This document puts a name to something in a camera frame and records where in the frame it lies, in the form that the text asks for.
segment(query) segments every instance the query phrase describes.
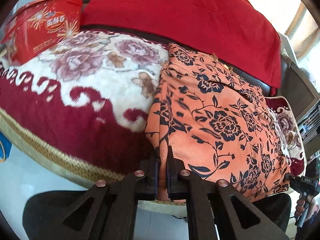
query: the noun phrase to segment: triangular cutout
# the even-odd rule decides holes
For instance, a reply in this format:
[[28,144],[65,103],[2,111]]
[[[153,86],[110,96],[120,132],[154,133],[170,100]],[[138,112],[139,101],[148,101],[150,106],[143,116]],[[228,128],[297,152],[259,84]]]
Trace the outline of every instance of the triangular cutout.
[[75,231],[80,231],[91,209],[93,201],[94,201],[94,198],[92,197],[88,198],[80,207],[78,207],[70,216],[68,216],[63,221],[63,225]]
[[231,197],[231,202],[236,210],[238,219],[243,229],[248,229],[260,223],[258,218],[250,209],[248,209],[236,196]]

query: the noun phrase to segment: firework graphic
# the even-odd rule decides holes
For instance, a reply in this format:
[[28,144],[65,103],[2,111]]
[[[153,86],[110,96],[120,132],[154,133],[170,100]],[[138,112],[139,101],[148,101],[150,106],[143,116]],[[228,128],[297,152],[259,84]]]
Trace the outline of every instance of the firework graphic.
[[28,22],[32,22],[29,28],[34,28],[35,30],[41,29],[41,24],[44,23],[48,18],[49,12],[47,7],[35,13],[31,18],[28,19]]
[[79,33],[79,27],[77,25],[78,20],[68,21],[66,20],[63,24],[62,30],[57,34],[57,37],[61,37],[60,41],[64,41],[65,39],[71,38]]

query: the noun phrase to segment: floral blanket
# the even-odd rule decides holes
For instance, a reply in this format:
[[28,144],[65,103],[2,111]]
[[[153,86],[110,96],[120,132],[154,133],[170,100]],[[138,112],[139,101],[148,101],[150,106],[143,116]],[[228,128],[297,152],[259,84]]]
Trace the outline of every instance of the floral blanket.
[[212,55],[169,45],[146,134],[161,158],[160,200],[168,199],[169,145],[186,169],[226,179],[251,201],[289,188],[290,166],[261,88]]
[[167,59],[161,44],[81,32],[2,69],[1,115],[51,162],[88,180],[114,181],[149,156],[144,129]]
[[290,165],[291,174],[300,176],[306,168],[306,155],[297,122],[288,101],[284,97],[266,98],[279,128],[282,151]]

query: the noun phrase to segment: person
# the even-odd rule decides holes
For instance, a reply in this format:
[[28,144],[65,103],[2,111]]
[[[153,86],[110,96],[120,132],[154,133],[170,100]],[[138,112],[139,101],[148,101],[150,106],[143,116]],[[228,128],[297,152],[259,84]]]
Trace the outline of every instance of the person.
[[[308,214],[306,216],[306,219],[302,228],[297,227],[297,234],[295,236],[295,240],[301,239],[302,235],[304,234],[306,229],[312,224],[312,222],[314,221],[314,219],[316,218],[319,212],[319,205],[316,203],[316,199],[313,196],[309,195],[307,197],[307,202],[310,203]],[[300,199],[297,201],[296,211],[294,213],[295,217],[299,217],[302,215],[302,213],[305,210],[303,207],[304,204],[305,204],[305,200],[303,200],[302,197],[300,196]]]

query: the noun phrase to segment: blue object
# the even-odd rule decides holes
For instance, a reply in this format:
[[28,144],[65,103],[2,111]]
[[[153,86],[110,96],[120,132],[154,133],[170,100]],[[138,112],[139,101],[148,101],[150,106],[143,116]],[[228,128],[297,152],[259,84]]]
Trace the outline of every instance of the blue object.
[[10,155],[12,143],[0,132],[0,162]]

